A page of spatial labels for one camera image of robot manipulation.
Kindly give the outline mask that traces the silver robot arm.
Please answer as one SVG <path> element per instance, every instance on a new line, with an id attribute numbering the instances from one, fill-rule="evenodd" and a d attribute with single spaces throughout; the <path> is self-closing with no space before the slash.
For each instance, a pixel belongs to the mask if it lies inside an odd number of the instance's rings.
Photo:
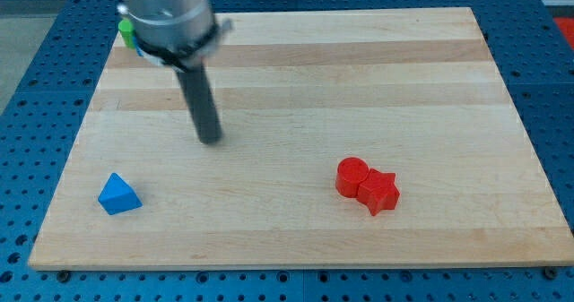
<path id="1" fill-rule="evenodd" d="M 136 50 L 175 71 L 199 141 L 220 141 L 222 126 L 204 62 L 232 30 L 232 21 L 218 21 L 210 0 L 123 0 L 117 8 L 133 25 Z"/>

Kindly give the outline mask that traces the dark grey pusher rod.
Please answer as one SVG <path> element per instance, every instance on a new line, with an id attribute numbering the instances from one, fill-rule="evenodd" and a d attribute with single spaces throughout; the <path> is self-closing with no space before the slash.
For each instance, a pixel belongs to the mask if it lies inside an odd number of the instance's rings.
<path id="1" fill-rule="evenodd" d="M 222 127 L 204 66 L 177 72 L 177 77 L 199 141 L 217 143 L 222 138 Z"/>

